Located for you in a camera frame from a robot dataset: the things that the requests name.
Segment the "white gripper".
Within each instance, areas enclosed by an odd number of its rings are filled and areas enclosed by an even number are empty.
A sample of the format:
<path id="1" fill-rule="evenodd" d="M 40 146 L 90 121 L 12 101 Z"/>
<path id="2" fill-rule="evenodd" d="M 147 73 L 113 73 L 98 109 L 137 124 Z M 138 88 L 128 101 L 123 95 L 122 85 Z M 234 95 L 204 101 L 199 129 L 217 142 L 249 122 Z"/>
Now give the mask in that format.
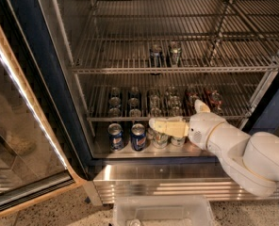
<path id="1" fill-rule="evenodd" d="M 214 113 L 209 113 L 210 108 L 203 101 L 197 99 L 194 102 L 197 114 L 190 117 L 189 123 L 181 117 L 151 118 L 149 126 L 158 133 L 171 137 L 186 137 L 200 149 L 205 150 L 212 131 L 226 119 Z"/>

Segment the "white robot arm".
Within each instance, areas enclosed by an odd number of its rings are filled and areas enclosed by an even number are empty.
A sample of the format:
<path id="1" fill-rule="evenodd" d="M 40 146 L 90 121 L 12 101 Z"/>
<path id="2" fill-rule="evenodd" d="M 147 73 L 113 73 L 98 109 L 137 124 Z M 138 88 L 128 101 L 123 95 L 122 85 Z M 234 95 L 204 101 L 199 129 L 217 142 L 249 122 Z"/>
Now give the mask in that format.
<path id="1" fill-rule="evenodd" d="M 213 112 L 202 101 L 196 113 L 181 117 L 151 118 L 150 127 L 171 137 L 187 137 L 202 150 L 213 153 L 228 176 L 246 191 L 269 197 L 279 185 L 279 137 L 257 132 L 249 135 Z"/>

